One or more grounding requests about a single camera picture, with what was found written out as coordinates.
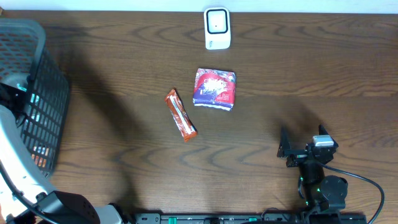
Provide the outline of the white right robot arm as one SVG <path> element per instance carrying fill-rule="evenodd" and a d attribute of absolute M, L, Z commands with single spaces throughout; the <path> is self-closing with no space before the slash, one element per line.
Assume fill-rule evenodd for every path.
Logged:
<path fill-rule="evenodd" d="M 286 159 L 287 167 L 299 169 L 301 197 L 317 212 L 334 212 L 346 207 L 347 181 L 324 173 L 324 166 L 334 159 L 337 148 L 337 142 L 322 125 L 304 149 L 293 149 L 287 131 L 281 130 L 277 156 Z"/>

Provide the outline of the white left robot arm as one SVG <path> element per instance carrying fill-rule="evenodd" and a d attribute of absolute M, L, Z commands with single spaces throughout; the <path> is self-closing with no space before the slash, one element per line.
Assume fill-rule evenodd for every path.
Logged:
<path fill-rule="evenodd" d="M 1 215 L 6 223 L 287 223 L 280 211 L 261 215 L 128 214 L 114 203 L 94 207 L 84 196 L 58 191 L 30 158 L 17 128 L 25 93 L 1 85 Z"/>

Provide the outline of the orange snack bar wrapper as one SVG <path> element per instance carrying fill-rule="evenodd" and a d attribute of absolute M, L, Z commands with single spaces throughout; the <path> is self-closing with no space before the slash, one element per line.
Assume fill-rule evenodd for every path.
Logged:
<path fill-rule="evenodd" d="M 198 134 L 197 130 L 190 121 L 176 89 L 171 89 L 165 96 L 164 101 L 173 116 L 183 140 L 188 142 L 192 138 L 196 137 Z"/>

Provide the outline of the purple red snack packet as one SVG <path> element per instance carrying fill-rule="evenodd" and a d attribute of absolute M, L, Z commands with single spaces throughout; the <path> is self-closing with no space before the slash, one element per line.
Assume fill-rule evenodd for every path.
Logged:
<path fill-rule="evenodd" d="M 199 68 L 195 75 L 193 104 L 226 111 L 234 106 L 236 75 L 234 72 Z"/>

